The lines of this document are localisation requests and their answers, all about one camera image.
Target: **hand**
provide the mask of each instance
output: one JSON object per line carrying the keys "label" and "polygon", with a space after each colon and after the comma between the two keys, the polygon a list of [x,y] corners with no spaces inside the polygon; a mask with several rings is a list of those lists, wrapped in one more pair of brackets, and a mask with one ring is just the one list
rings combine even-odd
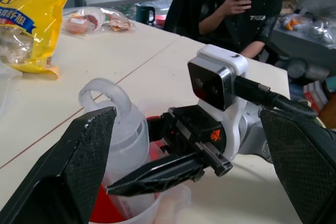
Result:
{"label": "hand", "polygon": [[241,14],[251,9],[251,3],[250,0],[226,0],[218,10],[224,16]]}

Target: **orange logo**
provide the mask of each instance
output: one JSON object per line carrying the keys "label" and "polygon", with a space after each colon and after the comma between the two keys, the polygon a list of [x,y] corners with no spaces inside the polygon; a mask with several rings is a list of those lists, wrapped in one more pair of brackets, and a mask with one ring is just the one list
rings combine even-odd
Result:
{"label": "orange logo", "polygon": [[221,130],[214,130],[214,132],[211,134],[210,137],[211,137],[212,140],[217,142],[218,140],[221,139],[220,134],[221,134]]}

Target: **yellow snack bag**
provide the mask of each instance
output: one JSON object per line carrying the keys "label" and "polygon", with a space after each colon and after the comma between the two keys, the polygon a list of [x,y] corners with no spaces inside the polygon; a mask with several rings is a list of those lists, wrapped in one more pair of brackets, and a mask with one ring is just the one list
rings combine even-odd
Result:
{"label": "yellow snack bag", "polygon": [[55,73],[50,65],[67,0],[0,0],[0,60],[22,72]]}

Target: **dark green mug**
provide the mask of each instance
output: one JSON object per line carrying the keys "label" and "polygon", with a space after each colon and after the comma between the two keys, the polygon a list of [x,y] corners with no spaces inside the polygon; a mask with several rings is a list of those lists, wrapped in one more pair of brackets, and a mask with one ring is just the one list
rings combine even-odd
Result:
{"label": "dark green mug", "polygon": [[[136,16],[135,20],[137,22],[153,25],[155,20],[155,8],[145,3],[136,3]],[[153,12],[153,19],[150,20],[150,12]]]}

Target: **white table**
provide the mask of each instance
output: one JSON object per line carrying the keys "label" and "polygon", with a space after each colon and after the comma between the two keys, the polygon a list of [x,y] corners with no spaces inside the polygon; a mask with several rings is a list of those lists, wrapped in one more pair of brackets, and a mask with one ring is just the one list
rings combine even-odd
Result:
{"label": "white table", "polygon": [[60,79],[24,74],[15,83],[0,118],[0,170],[78,112],[78,92],[91,79],[118,82],[179,38],[146,25],[136,26],[133,33],[87,39],[61,35],[52,59],[60,69]]}
{"label": "white table", "polygon": [[[180,37],[124,78],[120,85],[134,103],[149,99],[169,100],[176,105],[195,104],[197,98],[191,89],[186,63],[202,47],[201,43]],[[284,71],[252,60],[249,61],[249,70],[249,78],[289,96]],[[77,93],[83,85],[73,87],[76,90],[74,99],[77,99]],[[0,177],[10,181],[8,184],[3,179],[0,180],[0,209],[39,156],[56,143],[72,119],[81,114],[82,112],[78,112],[38,144],[0,169]],[[221,179],[216,178],[209,169],[200,182],[188,184],[193,190],[193,205],[181,212],[179,223],[301,223],[272,165],[255,156],[238,156],[234,164],[235,168]]]}

